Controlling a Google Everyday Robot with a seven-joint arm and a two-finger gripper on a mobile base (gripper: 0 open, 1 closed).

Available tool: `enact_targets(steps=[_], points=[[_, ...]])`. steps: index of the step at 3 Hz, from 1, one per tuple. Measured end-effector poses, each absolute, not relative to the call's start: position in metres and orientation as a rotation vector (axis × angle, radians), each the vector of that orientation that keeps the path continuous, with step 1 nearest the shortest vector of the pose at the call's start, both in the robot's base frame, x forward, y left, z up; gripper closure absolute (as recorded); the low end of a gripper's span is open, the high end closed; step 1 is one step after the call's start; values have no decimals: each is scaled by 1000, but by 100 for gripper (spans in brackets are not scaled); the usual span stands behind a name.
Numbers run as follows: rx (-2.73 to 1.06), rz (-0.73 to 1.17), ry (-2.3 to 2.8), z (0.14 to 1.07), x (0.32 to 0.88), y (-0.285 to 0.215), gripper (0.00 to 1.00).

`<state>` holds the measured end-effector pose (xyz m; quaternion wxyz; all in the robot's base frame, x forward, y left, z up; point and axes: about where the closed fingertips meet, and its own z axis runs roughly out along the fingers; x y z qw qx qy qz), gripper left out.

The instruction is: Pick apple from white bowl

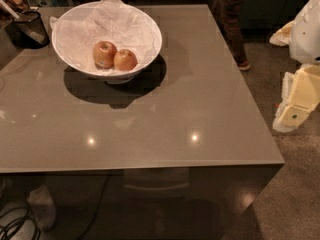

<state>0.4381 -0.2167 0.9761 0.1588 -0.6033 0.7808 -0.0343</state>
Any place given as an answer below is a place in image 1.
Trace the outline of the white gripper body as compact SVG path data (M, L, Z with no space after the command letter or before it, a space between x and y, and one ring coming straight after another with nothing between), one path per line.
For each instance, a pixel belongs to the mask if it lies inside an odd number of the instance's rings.
M309 0L296 15L289 52L292 59L302 64L320 63L320 0Z

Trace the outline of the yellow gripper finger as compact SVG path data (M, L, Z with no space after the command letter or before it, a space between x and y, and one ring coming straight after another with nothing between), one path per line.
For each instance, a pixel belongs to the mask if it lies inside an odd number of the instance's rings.
M281 29L272 34L269 42L276 46L287 46L290 43L290 35L293 25L293 21L285 24Z
M281 97L273 129L288 133L298 129L320 104L320 66L303 64L295 73L286 72Z

